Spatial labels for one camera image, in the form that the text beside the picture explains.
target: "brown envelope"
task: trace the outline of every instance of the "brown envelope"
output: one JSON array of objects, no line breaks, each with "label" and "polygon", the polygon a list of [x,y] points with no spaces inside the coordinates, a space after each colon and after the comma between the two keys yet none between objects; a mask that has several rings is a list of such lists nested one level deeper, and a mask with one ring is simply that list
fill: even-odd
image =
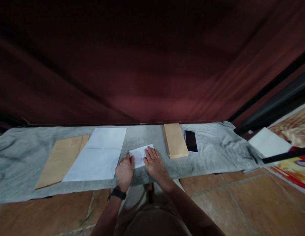
[{"label": "brown envelope", "polygon": [[88,142],[89,136],[86,134],[57,140],[41,172],[35,190],[61,182]]},{"label": "brown envelope", "polygon": [[170,159],[188,156],[180,124],[165,124],[163,134]]}]

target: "smartphone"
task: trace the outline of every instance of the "smartphone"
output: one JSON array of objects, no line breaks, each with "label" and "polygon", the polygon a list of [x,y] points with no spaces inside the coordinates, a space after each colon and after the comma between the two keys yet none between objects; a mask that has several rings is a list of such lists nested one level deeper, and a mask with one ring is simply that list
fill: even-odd
[{"label": "smartphone", "polygon": [[186,142],[187,149],[190,152],[198,152],[196,136],[195,136],[194,131],[189,131],[189,130],[185,131],[185,142]]}]

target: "person's left hand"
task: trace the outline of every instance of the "person's left hand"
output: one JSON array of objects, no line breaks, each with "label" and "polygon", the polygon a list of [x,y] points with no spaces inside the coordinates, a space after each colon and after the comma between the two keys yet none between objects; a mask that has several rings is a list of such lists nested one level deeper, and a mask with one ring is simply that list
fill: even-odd
[{"label": "person's left hand", "polygon": [[117,188],[122,192],[127,192],[134,173],[134,156],[126,154],[124,159],[115,168],[115,173],[118,179]]}]

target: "gray cloth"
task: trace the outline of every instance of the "gray cloth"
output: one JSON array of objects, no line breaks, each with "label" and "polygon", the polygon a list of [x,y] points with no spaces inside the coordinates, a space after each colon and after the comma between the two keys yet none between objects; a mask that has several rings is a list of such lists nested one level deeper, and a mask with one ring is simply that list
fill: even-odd
[{"label": "gray cloth", "polygon": [[[173,179],[256,168],[262,164],[255,149],[233,132],[229,122],[181,125],[196,133],[198,153],[169,159],[162,125],[118,126],[127,128],[120,160],[129,150],[153,144]],[[115,187],[117,179],[61,182],[34,190],[57,139],[92,134],[95,127],[13,128],[0,138],[0,203],[27,201],[55,194]],[[154,182],[145,166],[135,169],[132,185]]]}]

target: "black watch strap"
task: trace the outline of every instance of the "black watch strap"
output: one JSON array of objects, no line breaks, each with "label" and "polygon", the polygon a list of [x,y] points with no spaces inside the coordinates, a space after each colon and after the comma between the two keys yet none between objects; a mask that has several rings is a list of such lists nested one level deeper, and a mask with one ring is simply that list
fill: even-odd
[{"label": "black watch strap", "polygon": [[121,198],[122,200],[124,200],[126,198],[126,193],[125,192],[121,192],[120,190],[118,189],[113,189],[113,191],[111,192],[108,200],[111,198],[111,196],[116,196],[118,198]]}]

